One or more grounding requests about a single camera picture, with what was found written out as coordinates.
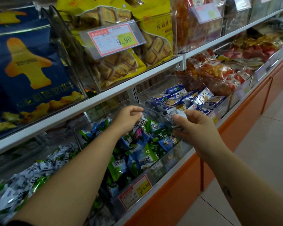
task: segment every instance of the tattoo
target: tattoo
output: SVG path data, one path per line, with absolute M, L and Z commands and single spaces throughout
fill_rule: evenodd
M 224 195 L 226 195 L 228 197 L 232 197 L 230 190 L 226 186 L 223 187 L 222 192 L 224 193 Z

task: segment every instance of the left hand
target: left hand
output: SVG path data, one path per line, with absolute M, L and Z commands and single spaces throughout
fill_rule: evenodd
M 134 105 L 123 108 L 112 121 L 109 128 L 113 129 L 115 133 L 119 135 L 119 139 L 122 138 L 134 128 L 137 122 L 139 122 L 143 116 L 143 110 L 142 107 Z

